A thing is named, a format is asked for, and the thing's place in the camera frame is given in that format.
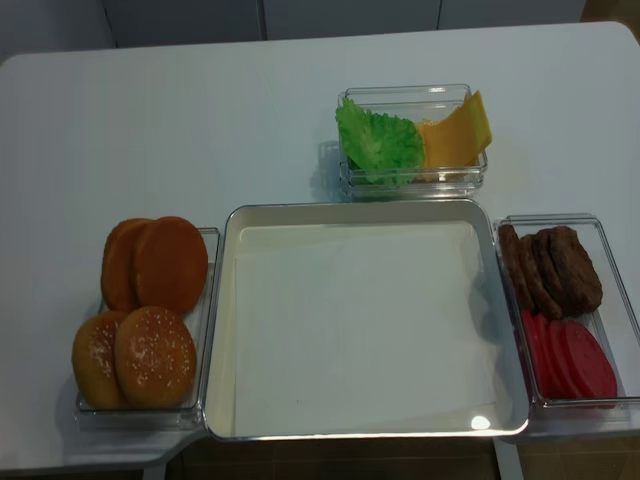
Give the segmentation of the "brown patty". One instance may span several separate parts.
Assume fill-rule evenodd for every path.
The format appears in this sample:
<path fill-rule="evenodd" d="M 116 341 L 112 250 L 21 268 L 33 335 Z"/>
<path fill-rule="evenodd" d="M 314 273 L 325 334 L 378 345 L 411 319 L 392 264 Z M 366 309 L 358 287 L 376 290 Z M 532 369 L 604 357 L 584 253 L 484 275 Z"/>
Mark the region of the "brown patty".
<path fill-rule="evenodd" d="M 535 303 L 530 295 L 519 259 L 519 237 L 510 224 L 498 228 L 498 238 L 503 262 L 511 279 L 511 283 L 521 310 L 532 311 Z"/>
<path fill-rule="evenodd" d="M 550 234 L 550 255 L 569 300 L 581 313 L 595 311 L 602 302 L 603 287 L 577 232 L 557 226 Z"/>
<path fill-rule="evenodd" d="M 528 234 L 519 239 L 519 258 L 521 268 L 533 299 L 539 312 L 550 318 L 554 313 L 553 300 L 549 297 L 540 277 L 537 263 L 532 249 L 533 235 Z"/>
<path fill-rule="evenodd" d="M 540 230 L 533 237 L 533 254 L 545 289 L 561 308 L 562 318 L 566 318 L 573 313 L 573 307 L 551 258 L 550 243 L 551 229 Z"/>

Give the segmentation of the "sesame top bun rear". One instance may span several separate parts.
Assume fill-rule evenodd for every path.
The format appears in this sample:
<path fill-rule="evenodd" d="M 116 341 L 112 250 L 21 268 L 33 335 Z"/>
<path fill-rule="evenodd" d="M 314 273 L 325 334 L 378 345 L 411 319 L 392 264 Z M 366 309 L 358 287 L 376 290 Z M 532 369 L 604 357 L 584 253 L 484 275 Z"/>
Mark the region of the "sesame top bun rear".
<path fill-rule="evenodd" d="M 119 410 L 127 406 L 114 360 L 115 336 L 126 316 L 121 311 L 100 313 L 86 320 L 74 337 L 74 378 L 85 401 L 97 409 Z"/>

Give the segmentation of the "sesame top bun front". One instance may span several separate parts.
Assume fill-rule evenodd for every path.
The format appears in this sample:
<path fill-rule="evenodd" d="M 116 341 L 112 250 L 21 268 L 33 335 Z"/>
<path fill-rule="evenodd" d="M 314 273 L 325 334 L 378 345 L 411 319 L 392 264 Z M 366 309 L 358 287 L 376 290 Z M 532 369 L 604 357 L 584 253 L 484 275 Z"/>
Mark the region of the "sesame top bun front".
<path fill-rule="evenodd" d="M 174 407 L 194 384 L 194 340 L 183 319 L 164 307 L 127 315 L 116 332 L 114 360 L 124 397 L 135 408 Z"/>

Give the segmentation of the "green lettuce leaf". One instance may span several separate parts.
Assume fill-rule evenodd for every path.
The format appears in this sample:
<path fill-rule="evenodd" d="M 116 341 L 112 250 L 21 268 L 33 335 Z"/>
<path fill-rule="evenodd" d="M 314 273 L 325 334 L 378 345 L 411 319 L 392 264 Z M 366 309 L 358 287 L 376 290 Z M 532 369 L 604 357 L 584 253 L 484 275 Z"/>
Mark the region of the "green lettuce leaf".
<path fill-rule="evenodd" d="M 344 98 L 335 113 L 342 148 L 362 182 L 406 185 L 423 166 L 423 139 L 414 123 L 387 113 L 374 113 Z"/>

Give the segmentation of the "clear patty tomato container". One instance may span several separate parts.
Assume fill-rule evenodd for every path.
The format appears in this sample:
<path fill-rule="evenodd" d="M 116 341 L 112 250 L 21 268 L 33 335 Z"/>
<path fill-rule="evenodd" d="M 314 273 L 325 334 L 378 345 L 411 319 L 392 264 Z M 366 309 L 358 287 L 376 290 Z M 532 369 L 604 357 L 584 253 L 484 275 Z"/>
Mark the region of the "clear patty tomato container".
<path fill-rule="evenodd" d="M 568 226 L 577 232 L 582 246 L 592 260 L 603 287 L 601 305 L 591 313 L 581 314 L 574 305 L 573 313 L 562 318 L 562 310 L 553 300 L 554 313 L 547 318 L 536 305 L 531 311 L 541 314 L 546 325 L 553 320 L 562 324 L 577 321 L 595 337 L 606 354 L 617 379 L 618 395 L 615 398 L 547 399 L 537 389 L 529 342 L 511 279 L 503 262 L 498 238 L 498 228 L 503 224 L 513 226 L 519 239 L 534 235 L 542 229 Z M 588 214 L 513 215 L 495 221 L 493 225 L 496 257 L 510 313 L 517 331 L 523 375 L 531 403 L 530 427 L 533 430 L 552 431 L 566 423 L 570 427 L 588 432 L 636 430 L 639 427 L 639 325 L 629 301 L 615 259 L 601 222 Z"/>

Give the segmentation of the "clear bun container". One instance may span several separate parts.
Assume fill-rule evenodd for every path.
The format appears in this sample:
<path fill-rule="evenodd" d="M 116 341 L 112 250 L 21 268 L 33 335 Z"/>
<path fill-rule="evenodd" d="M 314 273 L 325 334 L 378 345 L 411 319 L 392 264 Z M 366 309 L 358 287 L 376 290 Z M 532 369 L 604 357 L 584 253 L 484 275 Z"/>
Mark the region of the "clear bun container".
<path fill-rule="evenodd" d="M 86 432 L 156 432 L 194 430 L 203 423 L 203 363 L 208 357 L 211 332 L 211 305 L 216 290 L 217 259 L 220 232 L 201 228 L 208 254 L 208 270 L 204 289 L 196 306 L 184 316 L 184 323 L 194 341 L 196 367 L 193 385 L 181 403 L 166 409 L 99 410 L 81 394 L 76 396 L 75 421 Z"/>

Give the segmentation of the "red tomato slice rear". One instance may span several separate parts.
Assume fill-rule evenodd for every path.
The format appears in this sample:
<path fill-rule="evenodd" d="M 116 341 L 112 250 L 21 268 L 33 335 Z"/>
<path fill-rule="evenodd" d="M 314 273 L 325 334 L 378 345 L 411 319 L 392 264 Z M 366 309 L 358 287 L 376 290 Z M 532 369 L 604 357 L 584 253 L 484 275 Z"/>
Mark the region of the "red tomato slice rear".
<path fill-rule="evenodd" d="M 550 399 L 555 394 L 555 385 L 546 355 L 546 320 L 543 315 L 533 314 L 530 310 L 523 310 L 521 317 L 529 342 L 538 392 L 542 397 Z"/>

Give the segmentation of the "clear lettuce cheese container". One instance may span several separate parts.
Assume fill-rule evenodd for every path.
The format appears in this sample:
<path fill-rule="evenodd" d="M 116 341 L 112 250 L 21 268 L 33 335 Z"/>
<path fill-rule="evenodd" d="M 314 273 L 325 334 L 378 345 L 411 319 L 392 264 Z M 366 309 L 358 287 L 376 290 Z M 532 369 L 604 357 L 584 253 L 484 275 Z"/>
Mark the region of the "clear lettuce cheese container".
<path fill-rule="evenodd" d="M 466 84 L 350 88 L 340 95 L 338 106 L 344 98 L 350 98 L 366 110 L 406 118 L 415 125 L 423 120 L 445 119 L 464 102 L 467 95 L 475 92 Z M 447 175 L 455 173 L 452 169 L 442 168 L 440 173 L 439 169 L 421 167 L 415 170 L 416 177 L 410 184 L 373 185 L 362 182 L 362 172 L 352 169 L 340 136 L 339 148 L 340 183 L 345 195 L 352 201 L 470 198 L 482 187 L 488 168 L 486 148 L 473 166 L 462 169 L 462 178 L 450 181 Z"/>

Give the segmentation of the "plain bun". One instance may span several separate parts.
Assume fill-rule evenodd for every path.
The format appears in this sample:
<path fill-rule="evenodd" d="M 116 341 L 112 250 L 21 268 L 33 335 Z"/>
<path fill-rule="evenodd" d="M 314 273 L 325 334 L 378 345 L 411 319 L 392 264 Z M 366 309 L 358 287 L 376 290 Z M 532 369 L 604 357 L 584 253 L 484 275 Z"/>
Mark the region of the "plain bun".
<path fill-rule="evenodd" d="M 134 244 L 131 279 L 138 303 L 177 314 L 194 308 L 204 289 L 208 253 L 189 221 L 176 216 L 153 220 Z"/>
<path fill-rule="evenodd" d="M 131 260 L 137 239 L 150 223 L 146 218 L 124 220 L 106 239 L 100 284 L 103 300 L 110 310 L 130 312 L 138 305 L 131 280 Z"/>

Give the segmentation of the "brown patty rear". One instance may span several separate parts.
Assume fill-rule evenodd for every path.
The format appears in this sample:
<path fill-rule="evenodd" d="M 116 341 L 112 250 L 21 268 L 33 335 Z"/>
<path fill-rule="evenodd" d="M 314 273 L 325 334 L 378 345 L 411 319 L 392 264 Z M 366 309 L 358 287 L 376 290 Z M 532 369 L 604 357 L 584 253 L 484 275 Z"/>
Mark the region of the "brown patty rear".
<path fill-rule="evenodd" d="M 503 262 L 511 279 L 511 283 L 521 310 L 532 311 L 535 303 L 530 295 L 519 259 L 519 237 L 510 224 L 498 228 L 498 238 Z"/>

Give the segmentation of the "orange cheese slice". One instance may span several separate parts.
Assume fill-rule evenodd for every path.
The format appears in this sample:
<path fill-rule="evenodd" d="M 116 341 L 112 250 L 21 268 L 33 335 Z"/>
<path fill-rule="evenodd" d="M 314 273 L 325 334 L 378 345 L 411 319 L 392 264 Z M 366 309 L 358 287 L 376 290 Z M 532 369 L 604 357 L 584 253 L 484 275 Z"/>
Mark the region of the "orange cheese slice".
<path fill-rule="evenodd" d="M 442 168 L 455 170 L 455 173 L 447 175 L 450 181 L 462 178 L 462 169 L 473 166 L 483 152 L 476 148 L 469 111 L 471 96 L 467 95 L 464 102 L 441 121 L 423 120 L 415 123 L 423 143 L 421 167 L 439 169 L 440 173 Z"/>

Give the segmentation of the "large metal tray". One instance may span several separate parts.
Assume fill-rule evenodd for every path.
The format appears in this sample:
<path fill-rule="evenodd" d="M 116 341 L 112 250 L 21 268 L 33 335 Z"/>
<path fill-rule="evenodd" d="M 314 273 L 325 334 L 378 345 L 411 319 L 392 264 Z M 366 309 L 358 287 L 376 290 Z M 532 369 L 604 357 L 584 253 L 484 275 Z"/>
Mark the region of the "large metal tray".
<path fill-rule="evenodd" d="M 491 224 L 471 200 L 241 207 L 216 280 L 204 417 L 220 439 L 528 425 Z"/>

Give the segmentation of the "plain bottom bun rear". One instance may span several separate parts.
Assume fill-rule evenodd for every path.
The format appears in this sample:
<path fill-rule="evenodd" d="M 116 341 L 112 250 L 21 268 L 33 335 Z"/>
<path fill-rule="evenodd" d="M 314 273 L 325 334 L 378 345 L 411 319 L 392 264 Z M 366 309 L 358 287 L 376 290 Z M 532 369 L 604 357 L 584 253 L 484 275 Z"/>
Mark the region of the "plain bottom bun rear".
<path fill-rule="evenodd" d="M 138 305 L 131 280 L 131 260 L 137 239 L 150 223 L 146 218 L 124 220 L 106 239 L 100 284 L 103 300 L 110 310 L 130 312 Z"/>

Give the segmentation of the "plain bottom bun front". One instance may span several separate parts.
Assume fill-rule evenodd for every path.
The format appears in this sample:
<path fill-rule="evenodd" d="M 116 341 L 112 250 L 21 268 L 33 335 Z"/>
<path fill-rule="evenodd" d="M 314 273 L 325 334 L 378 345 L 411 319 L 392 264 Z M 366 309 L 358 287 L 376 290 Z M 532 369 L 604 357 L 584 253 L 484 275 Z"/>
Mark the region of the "plain bottom bun front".
<path fill-rule="evenodd" d="M 189 221 L 176 216 L 153 220 L 134 244 L 131 279 L 138 303 L 177 314 L 194 308 L 204 289 L 208 253 Z"/>

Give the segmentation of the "brown patty front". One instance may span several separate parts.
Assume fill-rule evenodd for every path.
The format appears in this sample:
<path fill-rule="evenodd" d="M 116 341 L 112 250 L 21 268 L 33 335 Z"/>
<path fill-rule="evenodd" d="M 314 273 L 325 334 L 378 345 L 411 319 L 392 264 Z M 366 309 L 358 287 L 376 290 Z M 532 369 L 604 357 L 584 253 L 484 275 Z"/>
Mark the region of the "brown patty front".
<path fill-rule="evenodd" d="M 569 300 L 581 313 L 595 311 L 602 302 L 603 287 L 577 232 L 557 226 L 550 234 L 550 255 Z"/>

